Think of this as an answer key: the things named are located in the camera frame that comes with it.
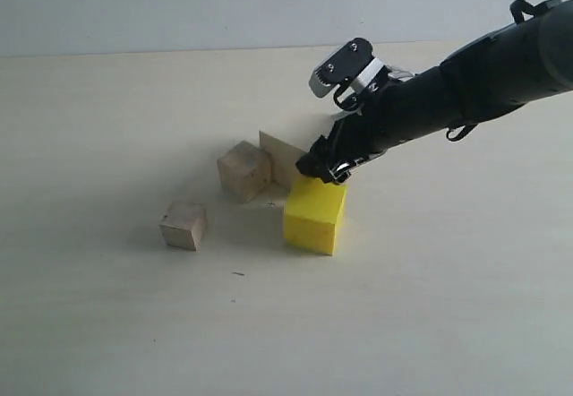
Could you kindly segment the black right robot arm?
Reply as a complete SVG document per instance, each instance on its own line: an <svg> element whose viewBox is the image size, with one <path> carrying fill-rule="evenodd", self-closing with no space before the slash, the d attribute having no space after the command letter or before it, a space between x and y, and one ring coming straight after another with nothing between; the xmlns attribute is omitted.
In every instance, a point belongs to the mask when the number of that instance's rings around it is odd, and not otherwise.
<svg viewBox="0 0 573 396"><path fill-rule="evenodd" d="M572 2L515 0L512 23L475 39L438 65L412 73L380 60L356 37L313 70L319 99L342 111L295 167L342 185L353 169L438 131L451 142L478 125L572 89Z"/></svg>

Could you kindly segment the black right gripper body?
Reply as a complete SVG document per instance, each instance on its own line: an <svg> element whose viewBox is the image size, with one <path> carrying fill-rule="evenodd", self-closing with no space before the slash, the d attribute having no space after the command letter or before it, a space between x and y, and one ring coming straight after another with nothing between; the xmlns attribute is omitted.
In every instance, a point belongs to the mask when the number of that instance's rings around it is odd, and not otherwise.
<svg viewBox="0 0 573 396"><path fill-rule="evenodd" d="M376 92L361 113L338 120L328 136L328 166L372 159L447 126L448 84L441 71L426 71Z"/></svg>

